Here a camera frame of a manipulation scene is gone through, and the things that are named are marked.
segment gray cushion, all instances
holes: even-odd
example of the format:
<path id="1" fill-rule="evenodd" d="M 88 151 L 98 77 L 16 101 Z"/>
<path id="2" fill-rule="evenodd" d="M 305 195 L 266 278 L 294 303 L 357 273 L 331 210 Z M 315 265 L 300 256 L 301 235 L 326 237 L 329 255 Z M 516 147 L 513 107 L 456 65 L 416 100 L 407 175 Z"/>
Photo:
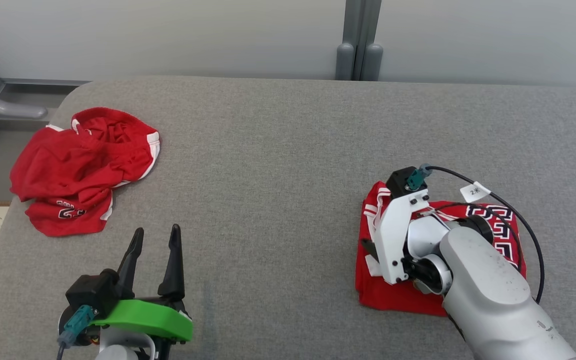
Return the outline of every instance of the gray cushion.
<path id="1" fill-rule="evenodd" d="M 138 77 L 76 89 L 53 123 L 100 106 L 157 128 L 160 157 L 114 192 L 98 234 L 45 237 L 13 201 L 0 231 L 0 360 L 52 359 L 64 292 L 116 268 L 138 226 L 134 289 L 155 295 L 173 223 L 195 332 L 172 359 L 470 359 L 445 317 L 362 307 L 355 291 L 362 199 L 424 162 L 478 180 L 530 221 L 542 306 L 576 349 L 576 88 Z M 464 186 L 440 173 L 428 183 L 433 199 L 458 200 Z M 534 293 L 537 258 L 521 234 Z"/>

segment cable connector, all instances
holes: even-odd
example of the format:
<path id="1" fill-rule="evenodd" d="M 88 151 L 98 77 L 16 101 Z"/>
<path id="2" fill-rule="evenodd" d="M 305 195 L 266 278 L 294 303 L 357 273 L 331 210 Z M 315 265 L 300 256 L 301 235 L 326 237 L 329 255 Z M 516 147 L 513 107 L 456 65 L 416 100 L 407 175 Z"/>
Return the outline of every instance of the cable connector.
<path id="1" fill-rule="evenodd" d="M 427 169 L 430 164 L 422 164 L 418 169 L 412 171 L 410 176 L 406 179 L 406 186 L 410 191 L 417 191 L 423 184 L 424 179 L 433 173 L 432 170 Z"/>
<path id="2" fill-rule="evenodd" d="M 95 317 L 95 310 L 89 305 L 80 306 L 63 326 L 63 332 L 57 338 L 57 344 L 64 349 L 70 349 L 77 336 L 84 331 Z"/>

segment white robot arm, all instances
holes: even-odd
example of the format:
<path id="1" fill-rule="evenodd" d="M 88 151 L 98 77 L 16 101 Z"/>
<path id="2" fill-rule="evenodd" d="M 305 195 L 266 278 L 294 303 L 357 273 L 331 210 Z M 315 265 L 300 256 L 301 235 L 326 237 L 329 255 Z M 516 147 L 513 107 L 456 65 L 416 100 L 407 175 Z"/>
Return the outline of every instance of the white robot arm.
<path id="1" fill-rule="evenodd" d="M 425 183 L 409 187 L 412 170 L 395 171 L 388 181 L 392 200 L 377 225 L 374 251 L 368 250 L 384 280 L 414 281 L 421 292 L 443 296 L 477 360 L 576 360 L 528 282 L 492 246 L 486 220 L 444 222 L 430 214 L 410 221 L 429 199 Z"/>

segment red shorts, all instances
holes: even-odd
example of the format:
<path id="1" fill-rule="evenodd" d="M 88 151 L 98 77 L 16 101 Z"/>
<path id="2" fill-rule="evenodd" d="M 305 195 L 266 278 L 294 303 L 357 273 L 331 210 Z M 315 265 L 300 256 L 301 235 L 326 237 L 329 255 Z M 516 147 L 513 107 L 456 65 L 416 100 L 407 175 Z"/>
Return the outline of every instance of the red shorts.
<path id="1" fill-rule="evenodd" d="M 397 310 L 399 312 L 420 313 L 445 317 L 446 312 L 442 307 L 443 298 L 436 294 L 423 294 L 415 289 L 412 281 L 404 281 L 399 284 L 390 285 L 381 276 L 371 276 L 366 265 L 366 256 L 370 256 L 368 251 L 362 246 L 362 239 L 371 239 L 371 226 L 374 228 L 375 214 L 384 213 L 386 207 L 391 202 L 390 191 L 386 184 L 379 181 L 373 185 L 366 196 L 361 207 L 361 222 L 359 224 L 359 239 L 357 243 L 357 260 L 355 270 L 354 285 L 359 292 L 359 303 L 377 310 Z M 435 209 L 443 205 L 450 204 L 450 201 L 433 201 L 430 207 L 415 212 L 411 220 L 420 217 L 420 212 Z M 505 219 L 516 234 L 517 217 L 507 207 L 503 205 L 493 205 L 489 203 L 479 203 L 487 207 L 492 212 Z M 526 262 L 523 257 L 519 258 L 519 240 L 514 239 L 509 228 L 496 216 L 487 214 L 485 210 L 466 205 L 455 205 L 446 207 L 437 212 L 437 215 L 444 221 L 451 221 L 456 218 L 465 218 L 471 215 L 480 215 L 487 219 L 494 234 L 493 246 L 508 262 L 517 267 L 521 262 L 521 275 L 526 277 Z"/>

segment folded red jersey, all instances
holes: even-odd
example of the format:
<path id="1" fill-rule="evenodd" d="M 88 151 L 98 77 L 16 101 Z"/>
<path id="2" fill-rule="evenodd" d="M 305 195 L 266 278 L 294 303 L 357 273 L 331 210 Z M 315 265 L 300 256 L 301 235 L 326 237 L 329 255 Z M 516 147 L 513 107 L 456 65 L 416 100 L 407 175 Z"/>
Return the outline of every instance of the folded red jersey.
<path id="1" fill-rule="evenodd" d="M 49 237 L 102 231 L 112 189 L 144 178 L 160 153 L 157 130 L 126 112 L 93 107 L 70 123 L 39 130 L 10 171 L 10 191 L 35 199 L 25 214 Z"/>
<path id="2" fill-rule="evenodd" d="M 359 241 L 357 243 L 357 260 L 355 269 L 355 288 L 359 292 L 359 303 L 377 310 L 397 310 L 399 312 L 420 313 L 436 316 L 446 316 L 442 307 L 442 297 L 436 294 L 423 294 L 415 289 L 412 281 L 404 281 L 398 284 L 390 285 L 381 276 L 372 276 L 369 265 L 374 265 L 375 261 L 368 251 L 362 246 L 362 239 L 372 240 L 371 233 L 375 231 L 381 215 L 391 202 L 391 191 L 386 184 L 379 181 L 372 187 L 368 196 L 363 201 L 361 207 L 361 222 L 359 224 Z M 411 220 L 423 216 L 422 212 L 437 209 L 443 205 L 451 204 L 450 201 L 430 202 L 430 207 L 415 212 Z M 519 234 L 517 228 L 517 219 L 513 212 L 502 205 L 493 205 L 489 203 L 479 203 L 487 207 L 505 219 L 516 234 Z M 514 239 L 509 228 L 498 219 L 492 216 L 486 210 L 478 209 L 467 205 L 454 205 L 438 210 L 436 214 L 444 221 L 452 221 L 458 218 L 465 218 L 471 215 L 480 215 L 488 221 L 492 228 L 494 239 L 493 246 L 508 262 L 515 267 L 521 264 L 521 275 L 526 277 L 526 263 L 524 258 L 519 256 L 518 239 Z"/>

